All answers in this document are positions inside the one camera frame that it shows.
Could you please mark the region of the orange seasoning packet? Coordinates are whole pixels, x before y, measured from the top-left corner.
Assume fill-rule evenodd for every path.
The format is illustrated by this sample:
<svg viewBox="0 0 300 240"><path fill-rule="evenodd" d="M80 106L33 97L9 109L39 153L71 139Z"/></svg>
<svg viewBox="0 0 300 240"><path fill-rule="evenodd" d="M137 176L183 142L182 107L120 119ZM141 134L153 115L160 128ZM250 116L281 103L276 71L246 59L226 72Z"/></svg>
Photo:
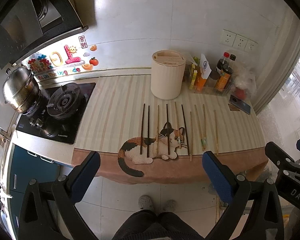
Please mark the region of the orange seasoning packet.
<svg viewBox="0 0 300 240"><path fill-rule="evenodd" d="M210 73L211 73L211 68L209 62L206 56L204 54L201 54L199 70L197 74L196 91L200 92L203 89Z"/></svg>

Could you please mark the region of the grey slipper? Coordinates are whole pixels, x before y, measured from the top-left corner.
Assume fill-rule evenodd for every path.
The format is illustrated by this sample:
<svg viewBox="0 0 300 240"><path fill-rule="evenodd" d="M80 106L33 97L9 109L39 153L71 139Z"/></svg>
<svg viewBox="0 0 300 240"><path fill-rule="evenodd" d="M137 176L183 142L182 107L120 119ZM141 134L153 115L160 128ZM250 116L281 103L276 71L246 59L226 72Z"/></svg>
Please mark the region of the grey slipper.
<svg viewBox="0 0 300 240"><path fill-rule="evenodd" d="M140 210L155 211L153 200L148 195L143 195L138 199L138 206Z"/></svg>
<svg viewBox="0 0 300 240"><path fill-rule="evenodd" d="M175 212L177 209L177 202L175 200L168 200L163 205L162 211L163 212Z"/></svg>

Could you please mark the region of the black cap sauce bottle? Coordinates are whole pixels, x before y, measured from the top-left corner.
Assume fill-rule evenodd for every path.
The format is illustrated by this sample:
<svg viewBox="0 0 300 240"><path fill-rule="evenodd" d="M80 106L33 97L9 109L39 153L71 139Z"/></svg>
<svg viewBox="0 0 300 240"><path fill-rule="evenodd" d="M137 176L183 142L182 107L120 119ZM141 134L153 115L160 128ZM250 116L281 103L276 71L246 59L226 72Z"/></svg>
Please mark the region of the black cap sauce bottle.
<svg viewBox="0 0 300 240"><path fill-rule="evenodd" d="M235 61L236 61L236 56L235 56L234 54L230 54L228 66L229 66L232 70L235 69Z"/></svg>

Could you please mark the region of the brown mat label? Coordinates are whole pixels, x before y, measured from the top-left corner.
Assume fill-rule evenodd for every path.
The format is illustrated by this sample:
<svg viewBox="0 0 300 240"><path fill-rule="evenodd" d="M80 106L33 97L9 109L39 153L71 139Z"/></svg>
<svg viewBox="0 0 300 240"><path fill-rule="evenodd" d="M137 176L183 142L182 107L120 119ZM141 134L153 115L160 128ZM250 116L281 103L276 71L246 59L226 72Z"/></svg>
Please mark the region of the brown mat label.
<svg viewBox="0 0 300 240"><path fill-rule="evenodd" d="M240 111L240 109L238 108L238 107L236 107L236 106L234 106L234 105L232 105L232 104L228 104L228 106L229 106L229 109L230 109L230 111Z"/></svg>

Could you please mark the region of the grey slipper left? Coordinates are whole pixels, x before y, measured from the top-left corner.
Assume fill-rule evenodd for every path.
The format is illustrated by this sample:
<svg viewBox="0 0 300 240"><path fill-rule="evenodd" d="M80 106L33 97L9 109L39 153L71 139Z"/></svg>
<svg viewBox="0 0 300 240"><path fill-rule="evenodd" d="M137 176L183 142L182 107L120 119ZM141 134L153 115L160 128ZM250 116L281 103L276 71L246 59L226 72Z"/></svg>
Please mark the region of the grey slipper left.
<svg viewBox="0 0 300 240"><path fill-rule="evenodd" d="M148 195L143 195L138 199L138 206L140 210L155 211L153 200Z"/></svg>

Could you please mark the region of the white wall outlet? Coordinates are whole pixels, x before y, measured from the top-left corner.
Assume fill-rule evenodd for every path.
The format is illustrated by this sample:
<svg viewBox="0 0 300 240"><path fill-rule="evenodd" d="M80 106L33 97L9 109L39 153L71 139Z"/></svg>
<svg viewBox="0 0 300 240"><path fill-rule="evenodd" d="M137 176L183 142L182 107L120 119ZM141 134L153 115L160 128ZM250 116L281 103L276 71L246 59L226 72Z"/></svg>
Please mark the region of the white wall outlet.
<svg viewBox="0 0 300 240"><path fill-rule="evenodd" d="M236 38L236 34L223 29L221 32L221 37L220 37L220 44L232 47L232 45L234 44Z"/></svg>
<svg viewBox="0 0 300 240"><path fill-rule="evenodd" d="M232 46L236 49L244 50L245 46L247 45L247 42L248 39L246 37L237 34Z"/></svg>
<svg viewBox="0 0 300 240"><path fill-rule="evenodd" d="M248 39L244 51L249 52L249 53L254 52L257 49L257 47L258 47L257 42Z"/></svg>

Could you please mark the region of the teal cabinet drawers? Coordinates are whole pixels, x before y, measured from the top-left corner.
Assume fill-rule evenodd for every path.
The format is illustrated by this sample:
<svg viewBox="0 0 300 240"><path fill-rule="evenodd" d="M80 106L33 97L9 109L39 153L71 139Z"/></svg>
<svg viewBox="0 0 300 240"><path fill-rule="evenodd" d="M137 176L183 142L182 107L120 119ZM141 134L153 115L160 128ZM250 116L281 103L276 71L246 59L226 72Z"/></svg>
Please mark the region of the teal cabinet drawers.
<svg viewBox="0 0 300 240"><path fill-rule="evenodd" d="M39 183L54 181L61 172L69 172L71 169L69 165L39 156L20 146L12 146L7 176L7 189L12 198L7 202L15 236L18 235L21 206L29 181L31 179L36 179Z"/></svg>

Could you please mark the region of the black range hood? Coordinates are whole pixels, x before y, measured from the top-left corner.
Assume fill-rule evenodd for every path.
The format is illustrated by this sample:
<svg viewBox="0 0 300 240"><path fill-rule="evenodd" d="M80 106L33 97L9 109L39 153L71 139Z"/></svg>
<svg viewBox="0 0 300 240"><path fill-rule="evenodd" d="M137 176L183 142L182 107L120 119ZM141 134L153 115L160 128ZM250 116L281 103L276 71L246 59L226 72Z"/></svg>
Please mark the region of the black range hood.
<svg viewBox="0 0 300 240"><path fill-rule="evenodd" d="M86 30L74 0L0 0L0 69Z"/></svg>

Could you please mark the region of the grey slipper right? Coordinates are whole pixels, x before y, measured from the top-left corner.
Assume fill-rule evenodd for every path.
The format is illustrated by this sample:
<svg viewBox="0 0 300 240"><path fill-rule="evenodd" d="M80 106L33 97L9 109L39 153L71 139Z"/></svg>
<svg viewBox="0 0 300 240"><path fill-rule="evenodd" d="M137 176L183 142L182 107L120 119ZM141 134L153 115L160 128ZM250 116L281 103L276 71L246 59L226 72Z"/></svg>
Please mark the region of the grey slipper right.
<svg viewBox="0 0 300 240"><path fill-rule="evenodd" d="M175 200L168 200L163 205L162 211L163 212L175 212L177 209L177 202Z"/></svg>

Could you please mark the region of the colourful wall stickers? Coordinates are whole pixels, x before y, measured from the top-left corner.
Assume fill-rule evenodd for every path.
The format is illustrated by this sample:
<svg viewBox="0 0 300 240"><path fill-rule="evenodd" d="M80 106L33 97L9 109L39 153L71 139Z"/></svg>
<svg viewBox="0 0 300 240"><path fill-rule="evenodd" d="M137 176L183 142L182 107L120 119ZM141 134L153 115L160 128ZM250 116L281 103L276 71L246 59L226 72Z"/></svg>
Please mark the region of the colourful wall stickers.
<svg viewBox="0 0 300 240"><path fill-rule="evenodd" d="M85 36L52 44L25 59L22 64L37 81L97 70L97 45L88 45Z"/></svg>

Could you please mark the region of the clear condiment organizer tray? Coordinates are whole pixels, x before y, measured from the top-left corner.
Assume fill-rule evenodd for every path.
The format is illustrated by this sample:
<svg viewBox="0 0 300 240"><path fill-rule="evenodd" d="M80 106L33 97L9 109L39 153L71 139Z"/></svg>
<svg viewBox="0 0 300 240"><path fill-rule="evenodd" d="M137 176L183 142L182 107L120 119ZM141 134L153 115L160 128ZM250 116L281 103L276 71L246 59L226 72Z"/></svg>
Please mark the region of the clear condiment organizer tray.
<svg viewBox="0 0 300 240"><path fill-rule="evenodd" d="M219 77L220 77L220 75L217 73L216 70L211 70L211 73L210 73L203 89L200 92L196 91L196 83L197 83L197 78L196 78L195 89L193 89L192 91L194 91L195 93L199 93L199 94L209 94L209 95L217 95L217 96L226 96L226 95L230 94L232 85L225 87L222 92L218 91L215 88L215 85L216 85ZM190 66L189 66L189 84L190 84Z"/></svg>

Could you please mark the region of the white wall outlet right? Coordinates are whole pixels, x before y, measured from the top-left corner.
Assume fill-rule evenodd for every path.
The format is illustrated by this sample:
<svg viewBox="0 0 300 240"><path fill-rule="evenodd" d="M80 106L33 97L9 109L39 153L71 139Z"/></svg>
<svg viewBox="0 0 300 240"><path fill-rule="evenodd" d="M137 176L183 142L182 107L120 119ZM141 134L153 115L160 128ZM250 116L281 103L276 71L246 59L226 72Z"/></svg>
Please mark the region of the white wall outlet right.
<svg viewBox="0 0 300 240"><path fill-rule="evenodd" d="M249 53L254 52L257 49L257 47L258 47L257 42L248 39L244 51L249 52Z"/></svg>

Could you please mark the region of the dark smartphone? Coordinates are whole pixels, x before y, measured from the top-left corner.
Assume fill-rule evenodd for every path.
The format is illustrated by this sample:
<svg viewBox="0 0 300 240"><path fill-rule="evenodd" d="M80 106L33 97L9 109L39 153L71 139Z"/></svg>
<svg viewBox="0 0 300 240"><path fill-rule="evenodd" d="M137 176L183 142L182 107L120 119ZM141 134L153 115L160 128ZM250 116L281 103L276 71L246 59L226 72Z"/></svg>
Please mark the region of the dark smartphone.
<svg viewBox="0 0 300 240"><path fill-rule="evenodd" d="M237 108L239 108L240 110L242 110L244 113L250 115L251 113L251 107L244 101L242 101L241 99L236 98L233 95L230 95L230 99L229 102L236 106Z"/></svg>

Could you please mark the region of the yellow seasoning box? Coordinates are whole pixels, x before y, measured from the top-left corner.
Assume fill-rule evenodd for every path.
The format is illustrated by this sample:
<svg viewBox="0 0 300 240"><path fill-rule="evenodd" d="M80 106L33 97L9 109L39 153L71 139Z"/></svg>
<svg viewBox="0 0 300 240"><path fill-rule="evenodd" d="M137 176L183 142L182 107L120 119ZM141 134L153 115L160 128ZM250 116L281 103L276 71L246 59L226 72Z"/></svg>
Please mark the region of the yellow seasoning box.
<svg viewBox="0 0 300 240"><path fill-rule="evenodd" d="M195 65L194 63L192 63L190 66L190 84L189 84L190 90L195 89L195 83L196 83L196 78L198 73L196 67L197 65Z"/></svg>

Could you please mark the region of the dark chopstick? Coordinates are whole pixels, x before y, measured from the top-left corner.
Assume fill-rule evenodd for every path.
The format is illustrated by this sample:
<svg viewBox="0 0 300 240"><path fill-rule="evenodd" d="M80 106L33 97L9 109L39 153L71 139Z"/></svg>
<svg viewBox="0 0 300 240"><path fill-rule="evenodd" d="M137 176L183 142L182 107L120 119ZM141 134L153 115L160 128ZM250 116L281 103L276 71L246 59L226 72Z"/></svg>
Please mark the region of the dark chopstick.
<svg viewBox="0 0 300 240"><path fill-rule="evenodd" d="M166 104L166 124L167 124L167 152L168 155L170 155L170 122L169 122L169 117L168 117L168 104Z"/></svg>
<svg viewBox="0 0 300 240"><path fill-rule="evenodd" d="M148 105L148 112L147 112L147 158L149 158L149 130L150 130L150 105Z"/></svg>
<svg viewBox="0 0 300 240"><path fill-rule="evenodd" d="M190 143L189 143L189 137L187 132L187 125L186 125L186 118L185 118L185 111L183 104L181 104L181 110L183 114L183 122L184 122L184 128L185 128L185 137L186 137L186 143L187 143L187 155L190 156Z"/></svg>
<svg viewBox="0 0 300 240"><path fill-rule="evenodd" d="M141 132L140 132L140 150L139 154L142 155L142 146L143 146L143 124L144 124L144 116L145 116L145 103L142 108L142 119L141 119Z"/></svg>

